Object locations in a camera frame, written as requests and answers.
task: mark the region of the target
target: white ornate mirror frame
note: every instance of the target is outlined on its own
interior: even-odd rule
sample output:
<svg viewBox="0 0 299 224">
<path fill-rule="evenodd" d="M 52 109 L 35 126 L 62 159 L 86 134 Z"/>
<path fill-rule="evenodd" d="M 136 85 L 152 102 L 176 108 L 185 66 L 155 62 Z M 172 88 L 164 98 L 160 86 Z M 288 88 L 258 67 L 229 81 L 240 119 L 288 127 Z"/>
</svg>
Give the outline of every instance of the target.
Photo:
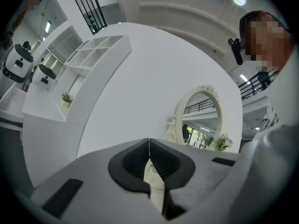
<svg viewBox="0 0 299 224">
<path fill-rule="evenodd" d="M 183 133 L 182 133 L 182 121 L 183 121 L 184 110 L 189 99 L 196 93 L 201 93 L 208 96 L 215 105 L 218 121 L 217 121 L 217 131 L 213 142 L 218 139 L 222 130 L 222 113 L 221 113 L 219 97 L 212 85 L 198 86 L 190 90 L 188 93 L 186 93 L 186 95 L 178 103 L 175 115 L 172 115 L 170 117 L 170 122 L 167 123 L 168 126 L 167 131 L 162 135 L 161 139 L 185 145 L 183 139 Z"/>
</svg>

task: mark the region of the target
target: black camera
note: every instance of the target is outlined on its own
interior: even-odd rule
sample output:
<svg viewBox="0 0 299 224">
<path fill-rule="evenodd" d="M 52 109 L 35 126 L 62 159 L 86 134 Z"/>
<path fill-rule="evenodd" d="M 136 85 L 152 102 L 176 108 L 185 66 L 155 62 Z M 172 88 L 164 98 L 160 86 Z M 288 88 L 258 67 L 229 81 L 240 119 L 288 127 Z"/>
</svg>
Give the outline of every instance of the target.
<svg viewBox="0 0 299 224">
<path fill-rule="evenodd" d="M 237 61 L 238 65 L 242 65 L 243 64 L 243 59 L 242 59 L 242 55 L 241 55 L 241 46 L 240 46 L 240 41 L 238 38 L 236 38 L 235 40 L 233 38 L 229 38 L 228 40 L 228 44 L 231 47 L 234 56 L 235 56 L 235 60 Z"/>
</svg>

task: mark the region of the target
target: metal railing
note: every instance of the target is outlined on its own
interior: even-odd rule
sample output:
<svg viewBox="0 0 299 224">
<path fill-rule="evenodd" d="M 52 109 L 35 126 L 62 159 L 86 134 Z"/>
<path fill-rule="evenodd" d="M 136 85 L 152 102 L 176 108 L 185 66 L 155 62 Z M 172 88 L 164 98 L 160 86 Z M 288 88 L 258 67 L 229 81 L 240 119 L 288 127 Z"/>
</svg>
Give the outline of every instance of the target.
<svg viewBox="0 0 299 224">
<path fill-rule="evenodd" d="M 75 0 L 92 34 L 106 27 L 106 21 L 98 0 Z"/>
<path fill-rule="evenodd" d="M 251 96 L 258 94 L 261 91 L 264 91 L 270 83 L 276 78 L 279 71 L 269 71 L 263 73 L 257 73 L 248 81 L 239 85 L 241 92 L 241 99 L 245 100 Z M 211 99 L 206 99 L 196 104 L 187 106 L 184 110 L 184 114 L 189 114 L 192 112 L 199 112 L 208 108 L 215 108 L 214 103 Z"/>
</svg>

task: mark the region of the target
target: white flower pot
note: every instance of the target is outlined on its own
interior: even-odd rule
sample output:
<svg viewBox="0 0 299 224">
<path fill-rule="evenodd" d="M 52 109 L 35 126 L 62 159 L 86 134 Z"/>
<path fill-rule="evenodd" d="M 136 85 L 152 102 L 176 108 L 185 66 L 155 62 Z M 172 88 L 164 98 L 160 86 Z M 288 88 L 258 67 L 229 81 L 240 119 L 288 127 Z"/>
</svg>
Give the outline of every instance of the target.
<svg viewBox="0 0 299 224">
<path fill-rule="evenodd" d="M 62 100 L 62 101 L 60 102 L 60 105 L 61 105 L 62 107 L 66 107 L 66 108 L 69 108 L 69 107 L 70 107 L 70 103 L 65 102 L 64 100 Z"/>
</svg>

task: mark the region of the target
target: open drawer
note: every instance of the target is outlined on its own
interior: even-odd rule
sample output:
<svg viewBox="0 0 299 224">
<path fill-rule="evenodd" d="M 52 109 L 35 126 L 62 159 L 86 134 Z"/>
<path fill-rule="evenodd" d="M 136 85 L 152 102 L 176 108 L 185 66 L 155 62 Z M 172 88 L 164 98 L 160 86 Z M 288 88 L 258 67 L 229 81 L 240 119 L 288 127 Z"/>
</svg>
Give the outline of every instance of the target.
<svg viewBox="0 0 299 224">
<path fill-rule="evenodd" d="M 22 130 L 23 105 L 26 92 L 13 84 L 0 99 L 0 126 L 8 129 Z"/>
</svg>

